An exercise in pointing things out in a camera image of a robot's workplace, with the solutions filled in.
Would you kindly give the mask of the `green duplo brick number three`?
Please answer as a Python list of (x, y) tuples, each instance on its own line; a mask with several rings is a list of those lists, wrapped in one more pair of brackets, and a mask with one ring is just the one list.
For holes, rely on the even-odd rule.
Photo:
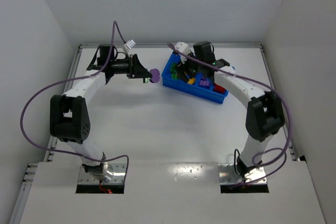
[(177, 79), (178, 79), (177, 74), (175, 74), (175, 73), (172, 74), (172, 75), (171, 75), (171, 78), (172, 78), (173, 80), (177, 80)]

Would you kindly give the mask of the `yellow rounded duplo brick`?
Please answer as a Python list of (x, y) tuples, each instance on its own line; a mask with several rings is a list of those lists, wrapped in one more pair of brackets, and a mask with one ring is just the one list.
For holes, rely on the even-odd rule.
[(193, 85), (196, 82), (195, 78), (191, 78), (188, 80), (187, 84)]

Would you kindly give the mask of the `green sloped duplo brick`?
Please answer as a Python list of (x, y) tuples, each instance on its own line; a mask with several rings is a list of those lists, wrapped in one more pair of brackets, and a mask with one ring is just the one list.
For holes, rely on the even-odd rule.
[(178, 75), (178, 70), (179, 70), (179, 64), (173, 63), (170, 68), (170, 73), (174, 75)]

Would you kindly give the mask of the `purple rounded brick cluster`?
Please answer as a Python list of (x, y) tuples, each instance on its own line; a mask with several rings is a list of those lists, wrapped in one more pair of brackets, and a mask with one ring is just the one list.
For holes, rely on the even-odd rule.
[(157, 68), (154, 68), (150, 70), (150, 74), (152, 75), (152, 77), (150, 78), (150, 82), (158, 83), (161, 78), (160, 71)]

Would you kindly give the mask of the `red rectangular duplo brick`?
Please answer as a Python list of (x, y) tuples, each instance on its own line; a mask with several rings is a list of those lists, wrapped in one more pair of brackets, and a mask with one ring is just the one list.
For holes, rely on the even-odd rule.
[(226, 89), (223, 88), (222, 86), (219, 86), (217, 84), (214, 84), (213, 91), (219, 94), (224, 94), (226, 92)]

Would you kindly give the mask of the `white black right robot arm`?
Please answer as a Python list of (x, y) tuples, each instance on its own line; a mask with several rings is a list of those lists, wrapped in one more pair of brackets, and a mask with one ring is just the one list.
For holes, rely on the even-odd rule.
[(215, 58), (210, 42), (198, 42), (193, 48), (191, 50), (184, 42), (175, 45), (184, 66), (217, 81), (247, 110), (245, 127), (248, 138), (244, 149), (236, 158), (234, 170), (244, 181), (248, 181), (247, 175), (262, 164), (268, 143), (285, 123), (281, 100), (274, 91), (265, 91), (238, 78), (229, 62)]

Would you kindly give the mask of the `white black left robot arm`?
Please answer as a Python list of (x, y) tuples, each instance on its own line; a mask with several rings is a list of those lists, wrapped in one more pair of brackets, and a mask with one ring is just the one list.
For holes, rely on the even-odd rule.
[(54, 95), (50, 100), (50, 133), (67, 143), (81, 158), (82, 167), (91, 177), (108, 183), (113, 178), (113, 170), (97, 145), (89, 140), (90, 119), (87, 105), (100, 88), (116, 74), (124, 74), (129, 79), (157, 83), (160, 72), (147, 70), (136, 54), (129, 54), (124, 48), (118, 58), (116, 47), (98, 46), (92, 61), (86, 69), (86, 78), (77, 82), (62, 95)]

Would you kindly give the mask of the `blue plastic divided bin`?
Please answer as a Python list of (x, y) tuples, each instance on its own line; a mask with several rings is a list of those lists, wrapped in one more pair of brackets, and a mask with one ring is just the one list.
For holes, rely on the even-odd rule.
[(179, 90), (181, 92), (194, 95), (199, 98), (203, 98), (205, 100), (209, 100), (215, 103), (222, 104), (224, 99), (228, 96), (229, 92), (226, 91), (224, 94), (219, 94), (213, 91), (214, 84), (211, 82), (211, 87), (209, 89), (202, 88), (198, 85), (201, 80), (201, 74), (197, 74), (194, 78), (196, 82), (193, 85), (187, 84), (183, 82), (181, 79), (173, 80), (171, 78), (170, 68), (173, 63), (178, 63), (180, 61), (180, 56), (172, 53), (164, 67), (164, 70), (161, 74), (163, 79), (163, 85), (175, 90)]

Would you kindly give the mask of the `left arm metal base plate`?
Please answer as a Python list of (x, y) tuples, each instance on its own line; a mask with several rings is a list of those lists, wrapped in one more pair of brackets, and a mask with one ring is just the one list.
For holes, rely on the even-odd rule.
[(122, 185), (125, 179), (126, 164), (108, 163), (103, 166), (82, 165), (78, 185)]

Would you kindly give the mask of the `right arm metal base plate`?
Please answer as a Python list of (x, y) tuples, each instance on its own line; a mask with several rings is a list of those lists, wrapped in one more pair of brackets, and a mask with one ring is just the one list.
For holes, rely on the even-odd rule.
[(218, 164), (219, 183), (221, 186), (234, 185), (267, 185), (266, 173), (263, 168), (254, 168), (245, 175), (234, 170), (233, 163)]

